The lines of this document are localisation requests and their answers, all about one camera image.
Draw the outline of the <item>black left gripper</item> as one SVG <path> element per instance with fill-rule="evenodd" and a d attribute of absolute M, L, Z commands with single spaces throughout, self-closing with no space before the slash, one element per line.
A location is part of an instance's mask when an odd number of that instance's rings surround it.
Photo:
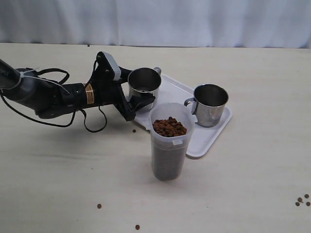
<path fill-rule="evenodd" d="M 113 81 L 113 71 L 103 52 L 97 53 L 90 79 L 84 84 L 87 105 L 114 105 L 126 121 L 131 121 L 135 118 L 136 112 L 153 104 L 156 98 L 152 94 L 132 95 L 127 101 L 121 85 L 128 82 L 128 76 L 132 70 L 119 67 L 120 78 L 118 81 Z"/>

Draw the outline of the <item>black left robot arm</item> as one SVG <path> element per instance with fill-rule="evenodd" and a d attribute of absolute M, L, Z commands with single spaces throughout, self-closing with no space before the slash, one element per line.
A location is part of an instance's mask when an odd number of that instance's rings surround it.
<path fill-rule="evenodd" d="M 103 51 L 97 53 L 93 68 L 86 83 L 67 84 L 68 73 L 59 82 L 41 77 L 48 72 L 62 72 L 61 69 L 14 69 L 1 61 L 0 89 L 7 99 L 34 110 L 41 119 L 105 105 L 114 105 L 127 121 L 134 119 L 138 99 L 126 100 L 121 87 L 130 71 L 119 67 L 114 58 Z"/>

